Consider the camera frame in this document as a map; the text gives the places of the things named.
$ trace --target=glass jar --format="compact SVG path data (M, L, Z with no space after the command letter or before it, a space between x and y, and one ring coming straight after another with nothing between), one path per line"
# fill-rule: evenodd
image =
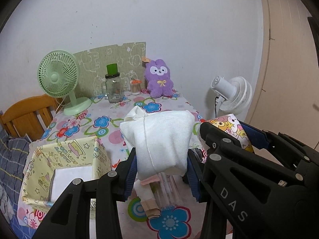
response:
M113 75L105 75L105 87L102 83L102 92L107 96L110 103L118 103L123 100L123 87L119 72Z

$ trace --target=white drawstring pouch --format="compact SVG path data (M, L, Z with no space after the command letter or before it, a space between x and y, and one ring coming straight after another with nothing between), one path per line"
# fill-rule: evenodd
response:
M146 113L138 106L126 115L120 129L128 149L136 148L139 180L185 174L194 121L189 111Z

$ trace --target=fan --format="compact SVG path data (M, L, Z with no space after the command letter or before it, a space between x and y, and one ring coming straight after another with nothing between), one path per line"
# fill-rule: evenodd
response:
M251 101L251 85L241 76L234 77L229 81L217 76L212 81L211 88L221 95L216 100L216 111L219 109L223 115L230 113L238 115Z
M64 107L67 116L76 115L92 104L89 98L76 98L74 89L79 80L79 66L74 56L65 51L52 51L41 61L38 81L42 90L55 98L69 95L70 103Z

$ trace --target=plush toy eye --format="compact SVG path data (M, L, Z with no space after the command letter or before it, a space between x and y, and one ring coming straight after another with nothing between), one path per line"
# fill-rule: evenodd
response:
M158 70L157 67L152 66L151 69L150 69L150 72L151 72L152 74L156 74L157 70Z
M167 73L167 68L166 68L166 67L160 67L160 69L161 69L161 71L162 71L163 73Z

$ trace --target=drawstring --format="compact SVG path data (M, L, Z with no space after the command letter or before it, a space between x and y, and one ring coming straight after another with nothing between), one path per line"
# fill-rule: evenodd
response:
M151 162L152 162L152 166L153 166L153 169L156 173L158 173L155 169L155 166L154 166L154 162L153 162L153 159L152 159L152 156L151 156L151 152L150 150L148 149L148 146L147 146L147 140L146 140L146 128L145 128L145 117L146 117L146 114L144 113L144 117L143 117L143 126L144 126L144 136L145 136L145 143L146 143L146 148L147 148L147 151L148 151L148 155L150 156L150 159L151 159Z

